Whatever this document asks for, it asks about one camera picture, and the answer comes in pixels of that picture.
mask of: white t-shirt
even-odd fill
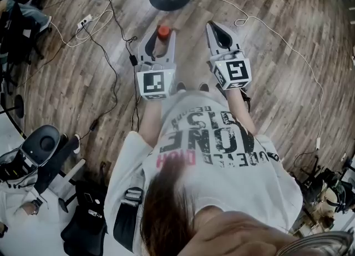
[[[123,144],[105,200],[108,233],[132,177],[144,176],[146,192],[167,157],[185,159],[182,184],[194,198],[195,213],[209,205],[235,210],[288,231],[302,207],[295,180],[283,169],[272,142],[249,133],[228,108],[203,92],[163,101],[163,127],[153,149],[136,132]],[[141,254],[138,211],[133,251]]]

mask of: shoe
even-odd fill
[[[4,230],[0,233],[0,238],[3,238],[5,233],[7,233],[8,227],[4,224]]]
[[[68,136],[66,134],[62,134],[60,136],[58,146],[57,146],[57,148],[56,148],[56,150],[55,150],[53,155],[56,155],[65,146],[65,144],[67,142],[68,142]]]
[[[180,91],[180,90],[186,90],[186,86],[184,85],[184,83],[182,81],[180,81],[177,85],[176,85],[176,92]]]
[[[73,150],[73,152],[75,154],[78,154],[80,152],[80,136],[78,134],[75,134],[75,136],[78,138],[79,145],[78,145],[78,147],[75,150]]]
[[[199,91],[209,92],[210,91],[209,85],[207,83],[201,83],[199,86]]]
[[[42,32],[44,29],[48,28],[51,21],[52,21],[52,16],[49,16],[48,22],[39,29],[39,33]]]

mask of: plug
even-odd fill
[[[98,124],[99,124],[99,119],[93,120],[93,122],[91,123],[91,126],[90,126],[90,131],[93,132],[96,129]]]
[[[321,137],[318,137],[316,142],[316,150],[319,150],[320,148],[321,148]]]
[[[93,20],[92,15],[91,14],[87,15],[84,19],[80,20],[80,22],[78,23],[78,29],[81,30],[83,26],[86,26],[92,20]]]
[[[132,66],[134,67],[138,64],[137,58],[133,54],[129,56],[129,60],[131,61]]]

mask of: white cable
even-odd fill
[[[134,107],[133,112],[132,112],[132,116],[131,116],[131,130],[133,130],[133,115],[134,115],[134,113],[135,113],[135,110],[138,111],[138,104],[139,104],[141,98],[142,98],[142,96],[139,96],[139,99],[138,99],[138,101],[137,101],[137,109]]]
[[[24,131],[24,127],[25,127],[25,110],[24,110],[24,106],[25,106],[25,103],[26,103],[26,86],[27,86],[27,75],[28,75],[28,66],[29,64],[27,64],[27,70],[26,70],[26,80],[25,80],[25,83],[24,83],[24,93],[23,93],[23,132]]]
[[[272,31],[273,33],[275,33],[276,35],[278,35],[286,44],[287,46],[292,50],[294,51],[295,53],[297,53],[301,58],[303,58],[303,60],[306,62],[306,64],[308,65],[308,67],[310,68],[310,70],[312,71],[312,75],[313,75],[313,78],[315,79],[315,82],[319,85],[319,87],[321,88],[322,90],[322,95],[321,95],[321,99],[319,100],[319,105],[318,105],[318,112],[319,112],[319,121],[321,122],[321,126],[319,128],[319,132],[318,132],[318,136],[317,138],[320,138],[321,137],[321,131],[322,131],[322,126],[323,126],[323,123],[322,123],[322,114],[321,114],[321,104],[322,104],[322,99],[323,99],[323,95],[324,95],[324,89],[322,87],[322,85],[319,83],[319,81],[317,80],[316,76],[315,76],[315,73],[313,71],[313,68],[310,66],[310,64],[307,62],[307,60],[305,59],[305,57],[303,55],[301,55],[298,51],[296,51],[294,48],[292,48],[289,43],[286,42],[286,40],[279,34],[277,33],[276,31],[274,31],[273,29],[271,29],[268,25],[266,25],[266,23],[255,17],[255,16],[249,16],[245,11],[243,11],[242,9],[240,9],[238,6],[236,6],[235,4],[227,1],[227,0],[219,0],[219,1],[224,1],[232,6],[234,6],[235,8],[237,8],[240,12],[244,13],[244,15],[247,17],[246,19],[237,19],[234,21],[234,25],[237,26],[237,27],[242,27],[245,25],[245,23],[250,19],[250,18],[254,18],[258,21],[260,21],[266,28],[268,28],[270,31]]]
[[[95,35],[95,34],[98,33],[99,31],[101,31],[101,30],[110,22],[110,20],[112,19],[112,17],[113,17],[113,11],[112,11],[111,9],[107,9],[107,8],[109,7],[109,5],[110,5],[110,2],[109,2],[109,3],[107,4],[107,6],[105,7],[105,10],[104,10],[103,13],[101,13],[99,16],[97,16],[97,17],[95,17],[94,19],[91,20],[91,21],[97,20],[96,23],[95,23],[95,25],[94,25],[94,27],[93,27],[92,30],[90,31],[90,35],[91,35],[91,36]],[[95,29],[96,25],[99,23],[101,17],[102,17],[106,12],[111,12],[111,16],[108,18],[108,20],[106,20],[106,22],[101,26],[101,28],[99,28],[98,30],[96,30],[95,32],[93,32],[93,30]],[[75,36],[76,36],[76,38],[77,38],[78,40],[81,40],[82,42],[80,42],[80,43],[78,43],[78,44],[75,44],[75,45],[73,45],[73,46],[72,46],[72,45],[69,45],[67,42],[64,41],[63,36],[62,36],[61,32],[59,31],[58,27],[57,27],[53,22],[51,22],[51,24],[57,29],[57,31],[58,31],[58,33],[59,33],[59,35],[60,35],[60,38],[62,39],[62,42],[65,43],[65,44],[66,44],[68,47],[70,47],[70,48],[75,48],[75,47],[77,47],[77,46],[79,46],[79,45],[85,43],[85,42],[90,38],[90,36],[86,36],[85,38],[79,38],[79,37],[77,36],[79,29],[77,29],[77,31],[75,32]]]

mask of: red bottle cap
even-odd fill
[[[158,38],[165,41],[169,37],[170,28],[168,26],[160,26],[158,29]]]

